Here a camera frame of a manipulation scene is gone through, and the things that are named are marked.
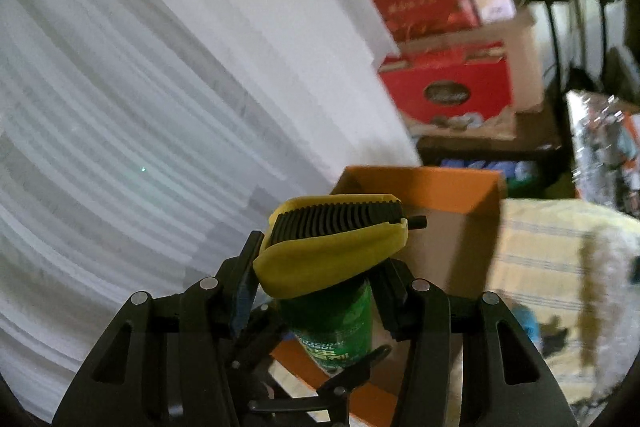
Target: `white curtain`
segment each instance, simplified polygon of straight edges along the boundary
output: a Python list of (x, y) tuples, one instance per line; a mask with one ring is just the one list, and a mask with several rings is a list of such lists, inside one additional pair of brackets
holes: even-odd
[(417, 164), (370, 0), (0, 0), (0, 371), (50, 420), (136, 290), (177, 293), (348, 164)]

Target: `silver screw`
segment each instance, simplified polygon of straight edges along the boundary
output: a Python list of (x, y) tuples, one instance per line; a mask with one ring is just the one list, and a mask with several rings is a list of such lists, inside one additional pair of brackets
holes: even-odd
[(482, 294), (482, 300), (491, 306), (500, 302), (500, 298), (493, 292), (484, 292)]
[(138, 304), (145, 303), (147, 298), (148, 295), (146, 294), (146, 292), (135, 292), (131, 296), (131, 302), (132, 304), (135, 304), (137, 306)]
[(205, 277), (200, 281), (200, 288), (203, 290), (212, 290), (216, 286), (218, 286), (218, 279), (215, 277)]
[(414, 279), (411, 283), (411, 288), (417, 292), (428, 292), (431, 285), (427, 279)]

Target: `brown oval logo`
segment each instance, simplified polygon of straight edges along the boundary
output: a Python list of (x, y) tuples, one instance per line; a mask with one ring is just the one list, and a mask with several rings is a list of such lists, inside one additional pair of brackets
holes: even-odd
[(438, 80), (424, 88), (427, 100), (438, 105), (460, 105), (471, 96), (468, 87), (452, 80)]

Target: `yellow striped cloth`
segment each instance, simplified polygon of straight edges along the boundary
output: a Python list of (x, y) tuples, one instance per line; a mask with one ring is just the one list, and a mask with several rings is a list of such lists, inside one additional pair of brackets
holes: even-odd
[[(541, 325), (570, 328), (566, 347), (546, 359), (567, 401), (591, 396), (594, 368), (581, 338), (594, 327), (582, 300), (581, 252), (585, 239), (603, 226), (622, 227), (640, 235), (640, 221), (580, 200), (505, 200), (497, 252), (488, 289), (531, 308)], [(452, 371), (450, 421), (462, 371)]]

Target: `yellow spray trigger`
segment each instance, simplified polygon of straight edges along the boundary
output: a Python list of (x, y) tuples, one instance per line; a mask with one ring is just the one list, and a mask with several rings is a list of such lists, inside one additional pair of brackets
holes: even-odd
[(322, 290), (370, 269), (404, 247), (409, 229), (391, 194), (295, 198), (276, 209), (269, 224), (254, 270), (276, 299)]

